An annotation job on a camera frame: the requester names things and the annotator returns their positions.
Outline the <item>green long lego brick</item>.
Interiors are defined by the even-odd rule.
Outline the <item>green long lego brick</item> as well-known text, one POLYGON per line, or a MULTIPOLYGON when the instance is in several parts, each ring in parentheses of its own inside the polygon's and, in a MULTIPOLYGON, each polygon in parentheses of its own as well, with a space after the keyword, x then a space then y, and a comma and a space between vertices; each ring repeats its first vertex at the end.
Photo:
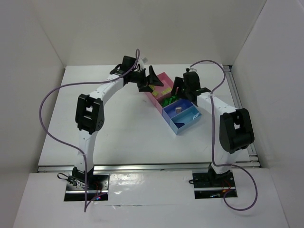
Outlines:
POLYGON ((168 106, 168 105, 170 105, 170 104, 171 104, 171 102, 169 101, 169 98, 165 98, 165 99, 162 101, 161 106, 162 106, 162 107, 166 107, 166 106, 168 106))

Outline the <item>dark blue lego plate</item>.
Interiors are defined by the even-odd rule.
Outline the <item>dark blue lego plate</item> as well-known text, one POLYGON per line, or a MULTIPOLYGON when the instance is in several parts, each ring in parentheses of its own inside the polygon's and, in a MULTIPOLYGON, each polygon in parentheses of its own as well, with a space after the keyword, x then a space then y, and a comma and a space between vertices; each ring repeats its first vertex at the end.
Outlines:
POLYGON ((182 126, 185 125, 185 123, 176 123, 176 122, 174 122, 174 124, 175 124, 178 128, 181 128, 182 126))

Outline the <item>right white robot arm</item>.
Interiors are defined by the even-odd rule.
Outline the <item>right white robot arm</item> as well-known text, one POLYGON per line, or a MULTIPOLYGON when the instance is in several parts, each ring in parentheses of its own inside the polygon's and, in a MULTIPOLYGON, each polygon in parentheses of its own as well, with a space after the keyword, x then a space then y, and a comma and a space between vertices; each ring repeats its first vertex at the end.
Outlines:
POLYGON ((195 71, 174 79, 172 95, 186 99, 211 114, 212 143, 207 180, 222 182, 231 172, 241 150, 255 140, 249 111, 228 105, 214 95, 215 90, 202 88, 195 71))

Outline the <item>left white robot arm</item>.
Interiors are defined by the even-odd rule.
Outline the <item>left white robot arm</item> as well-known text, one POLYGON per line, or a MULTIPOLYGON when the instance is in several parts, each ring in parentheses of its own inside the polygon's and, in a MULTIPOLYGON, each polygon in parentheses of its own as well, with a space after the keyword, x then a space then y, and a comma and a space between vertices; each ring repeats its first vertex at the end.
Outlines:
POLYGON ((95 182, 93 154, 98 132, 105 123, 104 107, 109 99, 127 83, 137 84, 139 92, 152 93, 152 86, 164 86, 152 66, 146 75, 144 61, 124 56, 122 63, 110 71, 105 84, 88 95, 81 94, 76 106, 76 123, 79 129, 79 158, 72 170, 73 178, 84 184, 95 182))

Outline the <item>large pink container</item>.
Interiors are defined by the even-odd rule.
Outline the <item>large pink container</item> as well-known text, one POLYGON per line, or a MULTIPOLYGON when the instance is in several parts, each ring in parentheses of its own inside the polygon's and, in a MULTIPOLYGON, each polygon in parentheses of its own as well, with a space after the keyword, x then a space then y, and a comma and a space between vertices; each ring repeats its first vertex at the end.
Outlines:
POLYGON ((155 97, 152 95, 152 93, 145 93, 151 99, 157 99, 161 95, 163 95, 162 91, 168 88, 173 88, 173 81, 165 72, 160 73, 159 75, 157 75, 157 77, 163 82, 164 86, 152 86, 153 91, 157 91, 158 95, 155 97))

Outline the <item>small pink container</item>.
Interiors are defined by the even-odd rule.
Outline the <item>small pink container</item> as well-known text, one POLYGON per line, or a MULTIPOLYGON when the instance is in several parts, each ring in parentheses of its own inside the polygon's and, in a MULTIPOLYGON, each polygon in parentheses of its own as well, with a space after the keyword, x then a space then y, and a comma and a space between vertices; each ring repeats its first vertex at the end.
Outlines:
POLYGON ((163 108, 169 106, 170 104, 173 104, 178 100, 178 96, 172 95, 171 93, 161 95, 159 98, 156 99, 156 109, 160 112, 160 114, 162 114, 163 108))

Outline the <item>dark blue container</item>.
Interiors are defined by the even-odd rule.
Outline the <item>dark blue container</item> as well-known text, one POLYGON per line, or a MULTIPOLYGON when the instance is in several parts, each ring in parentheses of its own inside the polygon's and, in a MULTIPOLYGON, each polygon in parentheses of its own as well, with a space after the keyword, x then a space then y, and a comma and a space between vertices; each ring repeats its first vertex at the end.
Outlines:
POLYGON ((162 117, 167 123, 169 123, 170 119, 174 118, 182 111, 185 111, 186 109, 192 106, 193 104, 190 101, 185 99, 179 99, 162 109, 162 117))

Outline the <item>small grey white block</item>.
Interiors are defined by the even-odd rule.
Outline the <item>small grey white block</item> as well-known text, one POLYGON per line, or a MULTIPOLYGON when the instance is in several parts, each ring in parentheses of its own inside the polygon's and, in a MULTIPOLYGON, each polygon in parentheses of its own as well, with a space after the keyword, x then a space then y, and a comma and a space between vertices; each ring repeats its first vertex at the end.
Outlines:
POLYGON ((182 107, 176 107, 175 108, 175 112, 178 114, 182 111, 182 107))

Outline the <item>light blue container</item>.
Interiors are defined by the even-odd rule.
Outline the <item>light blue container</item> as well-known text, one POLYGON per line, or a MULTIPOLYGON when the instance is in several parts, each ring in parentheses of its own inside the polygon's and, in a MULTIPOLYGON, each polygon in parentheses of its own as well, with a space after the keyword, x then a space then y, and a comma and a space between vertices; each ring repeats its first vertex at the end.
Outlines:
POLYGON ((188 128, 193 126, 195 123, 197 123, 200 120, 201 116, 202 116, 202 114, 200 113, 200 111, 196 107, 192 106, 192 107, 186 109, 185 111, 182 111, 180 114, 178 114, 174 118, 170 119, 169 126, 176 135, 179 135, 183 131, 187 130, 188 128), (185 125, 182 126, 181 128, 178 128, 174 124, 174 122, 185 123, 185 125))

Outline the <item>aluminium front rail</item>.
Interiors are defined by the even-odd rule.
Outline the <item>aluminium front rail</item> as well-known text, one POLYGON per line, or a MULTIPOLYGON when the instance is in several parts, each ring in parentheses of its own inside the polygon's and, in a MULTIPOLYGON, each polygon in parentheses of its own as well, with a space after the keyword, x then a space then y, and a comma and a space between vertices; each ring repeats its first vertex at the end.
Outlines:
MULTIPOLYGON (((209 163, 162 163, 162 164, 128 164, 128 165, 96 165, 94 171, 152 171, 152 170, 183 170, 205 169, 209 163)), ((38 172, 69 172, 73 166, 39 166, 38 172)))

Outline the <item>aluminium side rail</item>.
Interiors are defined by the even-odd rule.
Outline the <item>aluminium side rail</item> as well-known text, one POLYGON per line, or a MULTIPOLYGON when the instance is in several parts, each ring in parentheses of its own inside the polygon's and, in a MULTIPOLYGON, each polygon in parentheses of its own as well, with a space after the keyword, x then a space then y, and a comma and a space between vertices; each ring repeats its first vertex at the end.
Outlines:
MULTIPOLYGON (((225 70, 225 74, 226 74, 226 80, 228 82, 229 85, 229 89, 232 95, 232 99, 236 108, 236 112, 235 115, 237 115, 237 119, 240 123, 240 128, 236 129, 236 131, 240 130, 240 131, 250 131, 250 134, 253 135, 253 129, 252 127, 249 127, 249 125, 251 125, 251 119, 249 117, 249 111, 247 109, 245 109, 242 106, 239 94, 238 94, 238 90, 235 84, 235 80, 233 78, 233 75, 231 73, 231 66, 223 66, 224 70, 225 70)), ((248 167, 260 167, 260 162, 259 162, 259 158, 258 155, 256 153, 254 144, 250 144, 248 145, 243 151, 247 151, 248 155, 249 155, 249 161, 247 161, 247 163, 252 163, 251 165, 243 165, 244 167, 248 166, 248 167)))

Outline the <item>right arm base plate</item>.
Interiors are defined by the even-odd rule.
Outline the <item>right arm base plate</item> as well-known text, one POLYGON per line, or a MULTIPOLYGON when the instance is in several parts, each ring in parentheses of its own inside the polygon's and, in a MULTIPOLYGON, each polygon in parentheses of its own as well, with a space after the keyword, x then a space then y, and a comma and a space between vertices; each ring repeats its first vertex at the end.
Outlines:
POLYGON ((207 172, 193 173, 188 183, 194 187, 195 199, 219 199, 225 194, 227 198, 238 196, 231 171, 219 178, 207 172))

